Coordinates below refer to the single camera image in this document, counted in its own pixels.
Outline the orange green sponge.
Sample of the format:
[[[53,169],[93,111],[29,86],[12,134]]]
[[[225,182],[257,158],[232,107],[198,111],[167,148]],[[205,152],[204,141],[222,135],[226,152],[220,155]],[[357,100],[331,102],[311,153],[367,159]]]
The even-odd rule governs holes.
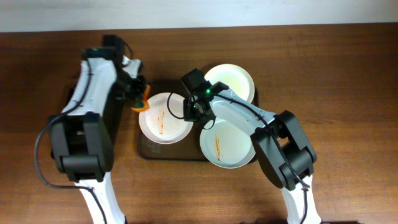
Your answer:
[[[148,97],[150,89],[150,85],[145,85],[144,91],[136,97],[135,103],[131,107],[133,111],[140,113],[149,109]]]

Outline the white plate with stain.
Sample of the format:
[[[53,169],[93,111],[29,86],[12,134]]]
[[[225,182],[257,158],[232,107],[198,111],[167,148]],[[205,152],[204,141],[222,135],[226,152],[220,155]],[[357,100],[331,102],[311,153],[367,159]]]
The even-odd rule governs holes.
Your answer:
[[[186,137],[193,122],[177,119],[183,116],[184,97],[169,92],[158,93],[148,99],[149,109],[139,113],[139,126],[143,134],[159,144],[173,144]]]

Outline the light green plate with stain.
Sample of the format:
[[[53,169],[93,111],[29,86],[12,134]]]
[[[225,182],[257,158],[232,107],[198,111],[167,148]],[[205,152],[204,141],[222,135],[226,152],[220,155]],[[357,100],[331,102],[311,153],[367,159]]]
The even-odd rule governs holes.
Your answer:
[[[255,156],[251,138],[219,118],[204,125],[200,133],[200,148],[212,164],[225,169],[242,167]]]

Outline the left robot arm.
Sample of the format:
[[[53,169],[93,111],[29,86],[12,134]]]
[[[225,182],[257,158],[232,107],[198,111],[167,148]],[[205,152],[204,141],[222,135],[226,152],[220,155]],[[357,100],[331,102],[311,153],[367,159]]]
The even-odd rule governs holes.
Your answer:
[[[124,47],[85,50],[78,83],[66,107],[49,119],[52,154],[59,172],[82,193],[94,223],[126,223],[111,182],[114,143],[124,103],[148,109],[150,86],[140,60]]]

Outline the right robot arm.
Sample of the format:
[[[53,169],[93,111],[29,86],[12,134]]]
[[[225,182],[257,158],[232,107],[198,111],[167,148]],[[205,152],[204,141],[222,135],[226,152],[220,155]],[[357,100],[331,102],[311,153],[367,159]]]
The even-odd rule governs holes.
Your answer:
[[[295,115],[264,111],[241,99],[224,83],[185,82],[186,121],[223,119],[247,134],[268,180],[279,188],[288,223],[321,223],[312,193],[317,155]]]

